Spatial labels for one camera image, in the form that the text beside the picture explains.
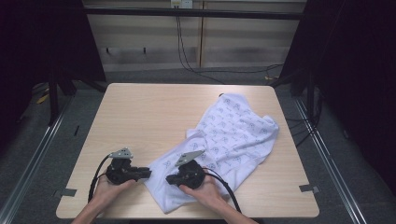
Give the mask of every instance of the metal rail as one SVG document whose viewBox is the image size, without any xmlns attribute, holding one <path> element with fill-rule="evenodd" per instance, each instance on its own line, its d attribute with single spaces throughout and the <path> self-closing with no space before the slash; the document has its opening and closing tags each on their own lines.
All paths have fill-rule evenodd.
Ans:
<svg viewBox="0 0 396 224">
<path fill-rule="evenodd" d="M 41 7 L 49 13 L 84 13 L 90 15 L 208 17 L 298 21 L 304 18 L 299 12 L 235 11 L 214 9 L 156 8 L 156 7 Z"/>
<path fill-rule="evenodd" d="M 40 167 L 41 162 L 44 160 L 53 137 L 61 126 L 61 123 L 64 119 L 64 113 L 71 104 L 72 100 L 73 97 L 68 98 L 68 101 L 65 103 L 64 109 L 62 110 L 59 117 L 54 121 L 52 126 L 49 126 L 46 130 L 46 133 L 41 139 L 40 144 L 35 150 L 35 154 L 33 155 L 32 159 L 30 159 L 30 162 L 24 170 L 16 187 L 8 196 L 3 208 L 0 211 L 0 224 L 11 223 L 12 219 L 15 217 L 22 200 Z"/>
<path fill-rule="evenodd" d="M 311 137 L 314 141 L 315 146 L 317 147 L 318 154 L 322 158 L 323 163 L 327 171 L 329 172 L 330 177 L 332 178 L 332 182 L 337 188 L 341 200 L 343 201 L 353 223 L 366 224 L 367 222 L 364 218 L 363 213 L 361 212 L 361 209 L 359 208 L 358 203 L 355 200 L 355 197 L 347 186 L 347 183 L 342 177 L 340 171 L 338 170 L 338 167 L 335 164 L 334 160 L 332 159 L 332 154 L 330 153 L 329 149 L 327 149 L 319 132 L 317 130 L 314 130 L 314 127 L 309 122 L 308 116 L 306 114 L 307 111 L 303 101 L 301 99 L 297 99 L 296 105 L 298 111 L 300 112 L 300 115 L 304 119 L 306 128 L 311 133 Z"/>
</svg>

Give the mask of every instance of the electrical outlet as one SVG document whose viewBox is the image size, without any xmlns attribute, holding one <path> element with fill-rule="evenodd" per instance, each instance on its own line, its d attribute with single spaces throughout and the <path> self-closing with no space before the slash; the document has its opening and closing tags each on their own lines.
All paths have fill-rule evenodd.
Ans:
<svg viewBox="0 0 396 224">
<path fill-rule="evenodd" d="M 171 0 L 171 8 L 181 8 L 181 0 Z"/>
<path fill-rule="evenodd" d="M 192 8 L 192 0 L 181 0 L 181 8 Z"/>
</svg>

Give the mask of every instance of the wrist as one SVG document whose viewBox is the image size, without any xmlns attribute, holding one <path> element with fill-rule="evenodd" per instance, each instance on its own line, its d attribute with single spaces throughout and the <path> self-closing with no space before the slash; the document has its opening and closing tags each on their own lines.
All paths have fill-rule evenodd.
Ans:
<svg viewBox="0 0 396 224">
<path fill-rule="evenodd" d="M 78 216 L 73 220 L 73 224 L 91 223 L 102 212 L 103 207 L 98 200 L 92 199 L 85 205 Z"/>
<path fill-rule="evenodd" d="M 93 197 L 87 205 L 92 209 L 92 211 L 96 212 L 96 215 L 99 215 L 106 208 L 106 199 Z"/>
<path fill-rule="evenodd" d="M 221 214 L 222 210 L 225 207 L 228 207 L 230 205 L 227 204 L 221 197 L 220 198 L 215 198 L 211 202 L 207 203 L 206 206 L 213 210 L 214 212 Z"/>
</svg>

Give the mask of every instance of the dark background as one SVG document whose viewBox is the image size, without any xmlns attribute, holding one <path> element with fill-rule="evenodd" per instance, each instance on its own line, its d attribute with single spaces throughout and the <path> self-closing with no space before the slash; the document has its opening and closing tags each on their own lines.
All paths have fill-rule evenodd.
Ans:
<svg viewBox="0 0 396 224">
<path fill-rule="evenodd" d="M 80 0 L 0 3 L 0 147 L 12 138 L 32 88 L 66 79 L 105 81 L 105 73 L 86 15 L 53 13 L 45 7 L 82 7 Z"/>
<path fill-rule="evenodd" d="M 396 194 L 396 2 L 308 1 L 282 77 L 309 74 L 362 155 Z"/>
</svg>

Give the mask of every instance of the wooden table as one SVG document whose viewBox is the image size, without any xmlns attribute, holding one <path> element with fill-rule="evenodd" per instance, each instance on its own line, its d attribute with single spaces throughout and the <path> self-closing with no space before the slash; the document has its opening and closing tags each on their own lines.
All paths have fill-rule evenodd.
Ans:
<svg viewBox="0 0 396 224">
<path fill-rule="evenodd" d="M 279 125 L 273 151 L 235 192 L 248 217 L 315 217 L 318 206 L 290 135 L 274 89 L 263 86 L 111 84 L 98 109 L 67 188 L 75 197 L 63 196 L 60 218 L 75 217 L 87 203 L 94 173 L 105 155 L 129 147 L 132 165 L 147 166 L 184 140 L 207 108 L 224 92 L 242 93 L 259 116 L 270 115 Z M 107 168 L 111 160 L 103 166 Z M 144 184 L 128 189 L 110 206 L 109 218 L 219 218 L 198 203 L 164 214 Z"/>
</svg>

